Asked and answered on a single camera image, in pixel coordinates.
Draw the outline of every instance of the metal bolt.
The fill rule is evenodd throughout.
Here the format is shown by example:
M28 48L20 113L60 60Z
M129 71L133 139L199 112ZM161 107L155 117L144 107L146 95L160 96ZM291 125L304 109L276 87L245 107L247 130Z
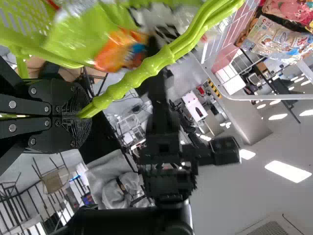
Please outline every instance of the metal bolt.
M55 121L55 126L58 127L58 126L60 126L60 125L61 125L61 122L60 122L59 120L56 120L56 121Z
M37 93L37 90L36 90L36 88L32 88L31 90L30 90L30 92L32 93L32 94L36 94Z
M75 147L75 141L71 141L70 142L70 146L73 148L73 147Z
M30 141L30 144L31 144L31 145L35 145L35 144L36 144L36 139L35 139L35 138L32 138L31 141Z
M15 109L15 108L16 108L16 102L15 102L14 100L11 100L11 101L9 102L9 107L10 107L11 109Z
M15 124L11 124L11 125L9 126L9 131L10 131L10 132L15 132L15 131L16 131L16 125L15 125Z

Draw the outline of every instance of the basket handle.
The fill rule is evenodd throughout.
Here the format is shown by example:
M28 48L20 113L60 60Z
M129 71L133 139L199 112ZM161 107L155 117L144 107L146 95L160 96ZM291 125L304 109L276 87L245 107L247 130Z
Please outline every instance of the basket handle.
M128 0L123 1L120 4L124 7L135 7L135 8L141 8L141 7L148 7L151 3L160 2L163 3L169 7L176 7L178 5L188 5L188 6L201 6L202 1L201 0Z
M167 65L189 53L202 35L211 27L238 10L245 0L208 0L202 5L187 31L164 46L156 55L144 59L135 70L125 74L123 79L108 87L101 96L93 98L78 117L91 118L106 109L114 100L121 99L130 89L137 88L151 76L155 76Z

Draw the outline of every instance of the white box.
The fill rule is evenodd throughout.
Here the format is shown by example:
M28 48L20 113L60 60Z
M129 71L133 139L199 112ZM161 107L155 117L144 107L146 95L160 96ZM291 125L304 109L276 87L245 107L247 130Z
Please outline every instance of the white box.
M232 79L228 80L223 84L225 90L230 94L234 94L240 89L244 88L246 86L245 82L242 80L240 75L236 75Z
M193 92L189 92L184 95L182 100L184 101L186 108L195 121L200 121L207 116L206 110L203 108L197 96Z

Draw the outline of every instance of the robotic arm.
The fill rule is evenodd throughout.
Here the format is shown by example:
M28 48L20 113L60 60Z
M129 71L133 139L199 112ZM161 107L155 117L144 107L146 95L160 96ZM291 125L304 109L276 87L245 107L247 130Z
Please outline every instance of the robotic arm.
M156 40L151 38L148 56L157 52ZM138 163L146 196L154 199L156 207L102 211L81 208L55 235L194 234L189 197L197 188L198 165L239 163L239 148L231 137L214 139L207 147L199 141L194 128L188 127L187 122L181 123L181 114L167 102L166 74L163 69L149 78L153 114L147 124L147 147L140 152ZM29 115L24 119L0 119L3 130L0 141L9 142L0 155L0 160L7 160L1 169L3 172L14 160L12 156L18 157L24 149L55 153L82 145L89 134L91 121L74 117L88 103L80 85L62 79L25 82L12 71L2 71L0 75L4 81L11 81L8 87L16 89L0 91L3 92L0 94L2 111ZM180 126L193 144L180 144ZM75 130L87 131L78 133Z

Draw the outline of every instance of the black cable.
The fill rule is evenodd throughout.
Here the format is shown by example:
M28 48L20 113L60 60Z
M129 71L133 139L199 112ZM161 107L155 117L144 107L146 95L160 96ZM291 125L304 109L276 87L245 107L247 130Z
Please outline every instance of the black cable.
M122 129L121 129L121 125L120 125L120 124L118 124L118 128L119 128L119 131L121 132L121 135L123 135Z
M126 110L128 110L128 109L129 109L129 110L131 110L131 108L130 108L130 107L128 107L128 108L126 108L126 109L124 109L124 110L121 112L121 115L120 115L120 116L123 116L123 114L125 113L125 111L126 111Z
M177 166L174 163L171 163L173 169L177 169Z
M105 77L94 77L92 75L89 75L89 77L93 79L105 80Z
M85 66L83 67L83 71L84 71L83 75L84 75L86 87L87 87L88 91L90 92L91 97L94 98L94 92L93 92L93 90L91 89L89 75L87 74L87 69L86 69Z
M90 90L87 89L87 93L88 93L89 98L92 99L93 96L92 96L92 94L90 93Z
M109 74L107 73L106 76L104 77L104 79L103 79L103 81L102 81L102 83L101 83L100 89L99 89L99 91L98 91L98 93L97 93L96 96L99 96L99 95L100 95L100 92L102 91L103 85L104 85L104 83L106 82L108 75L109 75Z
M127 98L127 99L139 98L139 97L134 97L134 93L132 93L132 92L130 92L130 94L127 95L126 97L128 97L128 96L130 96L130 95L131 95L132 97L131 97L131 98ZM122 141L122 142L124 142L124 144L125 144L126 146L128 146L128 144L125 143L124 139L118 134L117 129L115 129L113 126L111 126L111 127L115 130L115 133L118 135L119 140ZM120 125L118 125L118 128L119 128L119 130L120 130L120 132L121 132L121 135L122 135L122 130L121 130ZM133 172L135 172L135 170L134 170L134 168L133 168L133 165L130 163L130 161L129 161L128 157L126 156L126 153L124 152L123 149L122 149L122 153L123 153L123 155L124 155L124 157L125 157L125 159L126 159L128 165L132 168ZM144 195L146 195L146 193L145 193L145 188L144 188L142 185L141 185L141 189L142 189ZM152 204L151 199L148 198L148 197L147 197L147 199L148 199L148 201L149 201L149 203L150 203L150 205L151 205L151 204Z
M132 93L131 91L129 91L129 93L132 95L132 97L139 98L138 96L136 96L136 94Z
M129 96L131 96L132 94L128 94L128 95L126 95L126 96L124 96L122 99L125 99L125 98L127 98L127 97L129 97Z

